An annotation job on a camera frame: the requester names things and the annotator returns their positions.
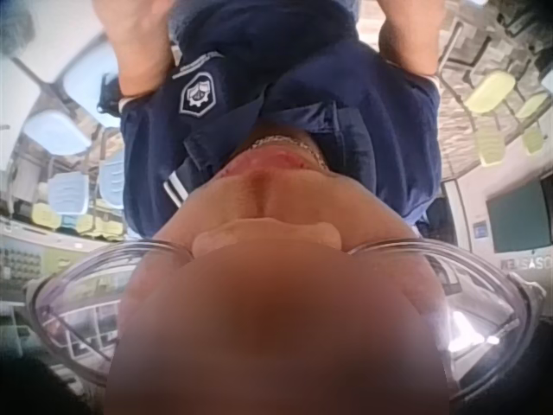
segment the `white stripe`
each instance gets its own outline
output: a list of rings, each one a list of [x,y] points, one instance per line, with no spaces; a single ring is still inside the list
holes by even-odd
[[[143,97],[143,95],[139,95],[137,97],[127,97],[127,98],[122,98],[119,100],[119,113],[122,113],[123,112],[123,108],[125,105],[129,104],[131,101],[134,101],[135,99],[139,99]]]
[[[206,62],[210,61],[212,58],[223,58],[223,57],[224,56],[219,52],[209,52],[208,54],[203,54],[194,62],[182,67],[177,75],[173,75],[173,79],[176,80],[181,76],[185,76],[185,75],[188,75],[189,73],[197,71],[198,69],[203,67]]]
[[[171,182],[171,184],[175,188],[176,193],[181,197],[182,201],[185,201],[188,197],[188,192],[184,188],[184,186],[182,186],[181,181],[179,180],[179,178],[176,175],[176,171],[171,173],[171,176],[169,176],[169,181]]]
[[[171,198],[171,200],[173,201],[173,203],[178,208],[180,208],[182,206],[182,203],[177,199],[176,195],[173,193],[173,190],[171,190],[171,188],[169,187],[167,182],[165,182],[163,184],[163,188],[165,189],[165,193],[167,193],[167,196],[169,196]]]
[[[393,67],[397,67],[403,71],[405,71],[405,69],[403,69],[402,67],[400,67],[397,63],[395,62],[392,62],[392,61],[386,61],[388,62],[388,64],[392,65]],[[424,78],[426,80],[429,80],[430,82],[432,82],[436,88],[438,88],[438,92],[440,93],[440,95],[442,95],[442,84],[440,83],[440,79],[434,75],[434,76],[430,76],[430,75],[419,75],[417,73],[412,73],[412,72],[409,72],[409,71],[405,71],[407,73],[410,73],[411,75],[415,75],[415,76],[418,76],[419,78]]]

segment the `screen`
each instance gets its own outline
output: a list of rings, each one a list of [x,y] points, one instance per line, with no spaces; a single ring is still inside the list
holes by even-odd
[[[519,252],[551,245],[546,196],[539,180],[487,202],[495,252]]]
[[[550,220],[551,241],[553,241],[553,173],[542,180],[542,190]]]

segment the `white wall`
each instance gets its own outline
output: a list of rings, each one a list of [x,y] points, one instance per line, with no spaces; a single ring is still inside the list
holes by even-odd
[[[529,180],[536,179],[553,169],[553,111],[549,110],[540,120],[544,134],[549,135],[544,148],[536,155],[528,156],[522,138],[507,147],[505,160],[497,166],[478,167],[458,180],[461,197],[467,214],[467,224],[472,241],[472,250],[478,256],[499,266],[505,254],[494,253],[490,221],[486,201],[495,195],[506,193]],[[490,236],[475,239],[473,224],[485,220]],[[553,247],[536,250],[534,255],[551,255]],[[529,257],[532,252],[507,254],[509,258]]]

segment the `wall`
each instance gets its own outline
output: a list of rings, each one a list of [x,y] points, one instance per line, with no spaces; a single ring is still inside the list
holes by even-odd
[[[544,134],[550,136],[543,149],[533,156],[528,156],[521,138],[507,147],[505,160],[497,166],[479,167],[458,179],[461,197],[467,214],[467,224],[472,251],[495,265],[500,265],[501,258],[493,250],[490,222],[486,201],[518,186],[536,179],[553,169],[553,111],[541,118],[540,125]],[[474,237],[473,224],[485,221],[490,236],[484,239]],[[551,253],[551,248],[539,250],[537,254]],[[531,252],[519,252],[519,256],[529,256]]]
[[[495,195],[506,193],[553,170],[552,119],[553,110],[550,110],[540,120],[543,133],[549,135],[549,139],[545,142],[544,148],[536,155],[528,156],[522,139],[518,138],[507,147],[505,160],[500,165],[480,166],[457,181],[467,218],[466,224],[471,251],[497,267],[509,269],[514,264],[514,271],[526,281],[540,283],[548,291],[549,298],[545,303],[543,312],[550,316],[553,315],[553,300],[551,300],[553,298],[553,271],[550,267],[553,246],[535,251],[496,254],[493,249],[493,237],[486,201]],[[465,223],[464,218],[458,221],[462,225]],[[487,223],[489,236],[476,239],[473,224],[481,221]],[[466,231],[457,229],[457,233],[466,234]],[[534,261],[538,266],[530,265]]]

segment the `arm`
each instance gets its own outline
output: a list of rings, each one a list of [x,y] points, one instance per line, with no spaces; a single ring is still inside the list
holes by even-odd
[[[380,53],[407,72],[431,76],[438,68],[444,0],[378,0],[386,14]]]
[[[126,97],[154,92],[173,64],[168,13],[174,0],[94,0],[119,66]]]

